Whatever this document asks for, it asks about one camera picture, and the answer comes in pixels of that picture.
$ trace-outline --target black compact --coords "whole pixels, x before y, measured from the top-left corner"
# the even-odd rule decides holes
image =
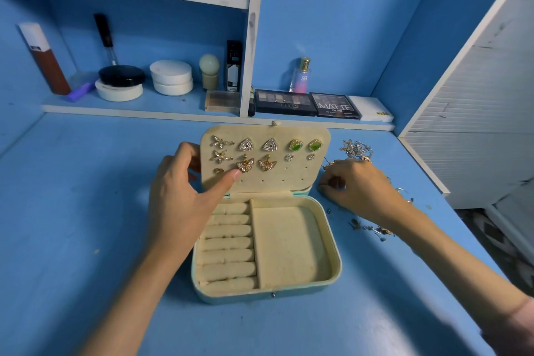
[[[359,119],[360,116],[346,96],[341,94],[310,93],[317,107],[317,116]]]
[[[146,79],[141,68],[130,65],[106,66],[98,71],[102,83],[114,87],[129,87],[143,83]]]
[[[254,100],[256,111],[260,113],[317,116],[317,110],[309,94],[257,89]]]

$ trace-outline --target left hand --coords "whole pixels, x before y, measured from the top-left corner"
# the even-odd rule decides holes
[[[199,238],[215,206],[241,176],[240,170],[231,169],[210,190],[198,193],[189,184],[197,177],[188,169],[200,172],[200,150],[197,144],[182,142],[174,156],[163,158],[150,186],[149,249],[163,251],[176,262],[176,268]]]

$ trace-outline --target forearm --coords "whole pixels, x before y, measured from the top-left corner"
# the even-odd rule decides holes
[[[509,316],[527,300],[523,292],[449,238],[419,210],[401,214],[396,230],[481,329]]]
[[[149,251],[80,355],[135,355],[176,270],[163,253]]]

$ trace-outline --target blue desk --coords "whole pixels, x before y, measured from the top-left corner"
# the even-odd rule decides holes
[[[47,114],[0,160],[0,354],[70,354],[106,311],[142,248],[149,184],[180,141],[213,123]],[[374,163],[441,228],[499,271],[390,132],[330,130],[372,146]],[[491,355],[478,328],[398,238],[353,231],[331,209],[343,259],[321,293],[211,306],[190,259],[171,282],[140,355]]]

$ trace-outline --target gold perfume cap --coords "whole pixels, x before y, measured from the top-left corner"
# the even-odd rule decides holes
[[[308,65],[310,64],[310,61],[311,61],[311,59],[308,58],[307,56],[303,56],[301,58],[300,70],[302,72],[307,72],[308,71]]]

